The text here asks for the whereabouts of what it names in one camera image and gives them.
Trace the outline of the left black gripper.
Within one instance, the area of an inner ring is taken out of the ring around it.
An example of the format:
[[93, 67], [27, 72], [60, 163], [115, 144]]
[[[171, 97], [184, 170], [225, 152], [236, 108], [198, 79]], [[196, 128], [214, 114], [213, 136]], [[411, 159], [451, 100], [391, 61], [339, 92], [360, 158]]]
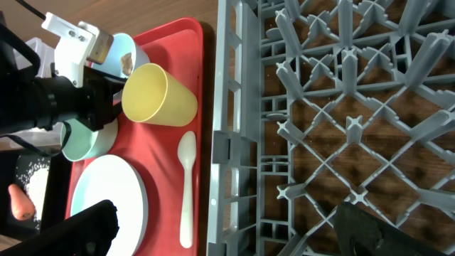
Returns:
[[82, 109], [77, 120], [93, 132], [113, 122], [122, 112], [122, 103], [114, 103], [114, 96], [124, 89], [126, 78], [120, 78], [90, 67], [84, 67]]

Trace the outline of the grey dishwasher rack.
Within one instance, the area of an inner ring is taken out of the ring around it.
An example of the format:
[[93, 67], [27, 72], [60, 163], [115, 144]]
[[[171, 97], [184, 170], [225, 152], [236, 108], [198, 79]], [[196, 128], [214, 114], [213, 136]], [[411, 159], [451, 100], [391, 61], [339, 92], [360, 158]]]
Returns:
[[454, 254], [454, 2], [220, 1], [208, 255], [339, 255], [352, 203]]

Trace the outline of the black tray bin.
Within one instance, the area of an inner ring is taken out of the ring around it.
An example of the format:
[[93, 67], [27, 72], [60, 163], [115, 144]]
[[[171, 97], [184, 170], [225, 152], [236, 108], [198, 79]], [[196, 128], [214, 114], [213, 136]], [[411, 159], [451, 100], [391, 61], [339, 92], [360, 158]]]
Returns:
[[[62, 154], [43, 157], [28, 151], [1, 152], [1, 234], [26, 240], [65, 220], [72, 163]], [[8, 186], [18, 185], [35, 206], [28, 220], [15, 219]]]

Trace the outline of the light green bowl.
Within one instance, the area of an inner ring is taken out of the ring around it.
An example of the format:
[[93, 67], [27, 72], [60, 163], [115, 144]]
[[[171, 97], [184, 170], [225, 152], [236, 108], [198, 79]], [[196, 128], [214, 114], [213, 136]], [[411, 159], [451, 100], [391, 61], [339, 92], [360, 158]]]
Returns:
[[81, 161], [106, 154], [114, 145], [118, 134], [118, 121], [106, 124], [101, 130], [93, 132], [76, 119], [67, 121], [71, 133], [63, 155], [69, 161]]

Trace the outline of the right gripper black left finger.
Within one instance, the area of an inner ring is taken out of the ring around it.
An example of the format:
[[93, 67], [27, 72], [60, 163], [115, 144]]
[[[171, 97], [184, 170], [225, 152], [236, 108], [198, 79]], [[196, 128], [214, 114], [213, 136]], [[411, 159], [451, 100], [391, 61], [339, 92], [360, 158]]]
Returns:
[[103, 200], [1, 251], [1, 256], [105, 256], [118, 231], [117, 208]]

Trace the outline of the large light blue plate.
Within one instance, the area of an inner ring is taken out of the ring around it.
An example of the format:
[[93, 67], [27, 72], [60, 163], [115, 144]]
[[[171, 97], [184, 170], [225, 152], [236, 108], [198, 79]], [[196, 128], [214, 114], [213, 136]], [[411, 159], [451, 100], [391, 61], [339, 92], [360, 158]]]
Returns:
[[139, 172], [126, 160], [112, 154], [96, 158], [77, 181], [70, 207], [74, 216], [97, 203], [114, 206], [114, 226], [109, 256], [134, 255], [146, 233], [149, 204]]

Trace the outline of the brown food scrap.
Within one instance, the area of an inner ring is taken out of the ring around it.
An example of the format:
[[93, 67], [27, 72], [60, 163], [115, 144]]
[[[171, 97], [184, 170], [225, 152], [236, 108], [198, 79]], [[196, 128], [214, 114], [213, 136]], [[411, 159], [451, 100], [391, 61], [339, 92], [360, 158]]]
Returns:
[[134, 67], [133, 60], [132, 60], [132, 54], [127, 53], [127, 54], [123, 55], [120, 59], [120, 64], [121, 64], [121, 68], [122, 68], [122, 73], [125, 75], [130, 75], [132, 73], [133, 67]]

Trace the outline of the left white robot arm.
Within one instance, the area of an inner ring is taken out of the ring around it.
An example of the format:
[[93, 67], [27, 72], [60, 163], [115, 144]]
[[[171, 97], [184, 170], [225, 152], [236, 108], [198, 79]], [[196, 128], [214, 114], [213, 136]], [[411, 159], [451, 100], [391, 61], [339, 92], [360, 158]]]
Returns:
[[122, 111], [114, 95], [126, 80], [86, 65], [106, 61], [113, 35], [83, 21], [74, 25], [50, 12], [27, 9], [60, 40], [50, 64], [51, 76], [40, 78], [38, 54], [1, 25], [1, 134], [35, 127], [50, 130], [69, 119], [92, 131], [113, 122]]

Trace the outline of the orange carrot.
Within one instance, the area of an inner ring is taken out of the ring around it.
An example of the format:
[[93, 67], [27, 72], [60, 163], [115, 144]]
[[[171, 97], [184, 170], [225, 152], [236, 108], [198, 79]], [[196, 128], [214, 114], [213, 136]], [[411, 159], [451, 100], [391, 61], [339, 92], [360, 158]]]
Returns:
[[32, 218], [35, 215], [36, 209], [31, 199], [14, 183], [9, 185], [8, 191], [13, 217], [20, 221]]

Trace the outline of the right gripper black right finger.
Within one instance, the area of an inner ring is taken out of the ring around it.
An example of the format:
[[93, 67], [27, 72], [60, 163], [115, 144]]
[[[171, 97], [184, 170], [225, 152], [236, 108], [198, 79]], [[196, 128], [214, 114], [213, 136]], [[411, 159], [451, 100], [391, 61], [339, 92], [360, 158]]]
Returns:
[[336, 207], [334, 230], [343, 256], [444, 256], [351, 203]]

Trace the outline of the light blue bowl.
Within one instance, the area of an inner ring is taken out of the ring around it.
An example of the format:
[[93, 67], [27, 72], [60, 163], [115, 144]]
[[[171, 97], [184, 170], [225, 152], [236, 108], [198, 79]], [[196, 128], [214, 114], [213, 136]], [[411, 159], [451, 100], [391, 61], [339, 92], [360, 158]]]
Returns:
[[126, 33], [116, 33], [114, 34], [114, 41], [103, 64], [92, 63], [91, 67], [118, 78], [128, 78], [131, 74], [123, 74], [120, 64], [121, 57], [127, 53], [132, 54], [134, 64], [132, 73], [141, 65], [150, 62], [148, 55], [135, 43], [130, 35]]

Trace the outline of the white rice pile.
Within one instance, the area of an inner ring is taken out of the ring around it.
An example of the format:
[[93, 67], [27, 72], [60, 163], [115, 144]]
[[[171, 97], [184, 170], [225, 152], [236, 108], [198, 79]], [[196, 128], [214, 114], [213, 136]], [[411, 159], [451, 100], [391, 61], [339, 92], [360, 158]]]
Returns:
[[46, 196], [50, 159], [43, 156], [21, 155], [18, 158], [17, 168], [16, 177], [35, 206], [34, 217], [40, 220]]

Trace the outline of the red plastic tray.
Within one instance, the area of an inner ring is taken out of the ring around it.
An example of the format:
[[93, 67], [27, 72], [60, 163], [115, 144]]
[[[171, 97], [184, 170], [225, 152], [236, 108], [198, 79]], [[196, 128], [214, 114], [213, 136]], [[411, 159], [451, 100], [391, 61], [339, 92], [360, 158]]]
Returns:
[[[180, 18], [137, 35], [134, 41], [153, 63], [162, 66], [194, 93], [198, 107], [203, 107], [204, 32], [198, 20]], [[121, 114], [117, 138], [108, 154], [132, 165], [130, 172], [141, 189], [139, 194], [133, 195], [134, 186], [127, 182], [126, 176], [110, 167], [98, 171], [101, 179], [116, 178], [118, 185], [102, 188], [92, 183], [92, 174], [87, 169], [92, 163], [99, 163], [100, 158], [78, 161], [72, 167], [66, 216], [76, 214], [76, 206], [85, 198], [91, 203], [103, 199], [125, 200], [127, 207], [118, 202], [114, 204], [119, 232], [109, 249], [111, 255], [126, 254], [121, 235], [127, 238], [139, 235], [137, 256], [196, 256], [201, 160], [196, 159], [193, 166], [194, 244], [184, 248], [179, 242], [184, 171], [177, 150], [181, 137], [188, 131], [195, 133], [196, 149], [200, 150], [202, 129], [202, 112], [184, 127], [134, 123]], [[141, 225], [140, 231], [132, 229], [135, 224]]]

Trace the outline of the white plastic spoon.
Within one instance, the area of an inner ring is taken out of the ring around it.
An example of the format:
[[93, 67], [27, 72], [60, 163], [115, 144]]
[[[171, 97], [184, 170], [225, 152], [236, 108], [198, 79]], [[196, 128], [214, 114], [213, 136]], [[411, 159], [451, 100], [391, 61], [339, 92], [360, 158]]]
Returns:
[[193, 245], [193, 165], [197, 155], [194, 132], [182, 136], [177, 154], [184, 172], [179, 240], [182, 247], [190, 248]]

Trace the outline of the yellow plastic cup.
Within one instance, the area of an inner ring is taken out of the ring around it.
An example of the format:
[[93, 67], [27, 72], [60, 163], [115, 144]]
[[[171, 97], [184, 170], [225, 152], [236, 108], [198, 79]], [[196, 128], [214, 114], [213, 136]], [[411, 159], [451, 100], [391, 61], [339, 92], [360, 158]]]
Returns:
[[196, 116], [196, 96], [160, 65], [147, 63], [127, 79], [122, 109], [133, 122], [184, 127]]

